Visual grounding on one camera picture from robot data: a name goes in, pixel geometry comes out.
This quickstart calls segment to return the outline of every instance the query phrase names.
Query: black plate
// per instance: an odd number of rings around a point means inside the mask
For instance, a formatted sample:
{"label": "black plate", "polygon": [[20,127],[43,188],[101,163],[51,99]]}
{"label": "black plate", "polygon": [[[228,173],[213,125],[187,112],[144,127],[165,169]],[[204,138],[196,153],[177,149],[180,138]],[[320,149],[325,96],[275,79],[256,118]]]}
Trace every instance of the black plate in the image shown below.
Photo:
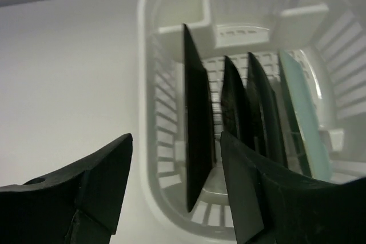
{"label": "black plate", "polygon": [[187,209],[191,212],[216,162],[211,93],[187,25],[184,25]]}
{"label": "black plate", "polygon": [[24,185],[0,187],[1,243],[108,244],[120,220],[131,158],[132,136],[126,134]]}
{"label": "black plate", "polygon": [[246,91],[253,115],[256,150],[287,167],[287,158],[276,96],[258,59],[248,54]]}
{"label": "black plate", "polygon": [[343,185],[315,180],[228,132],[221,135],[221,150],[237,243],[364,243],[366,178]]}
{"label": "black plate", "polygon": [[252,114],[240,74],[229,57],[225,57],[225,73],[221,92],[224,129],[255,150]]}

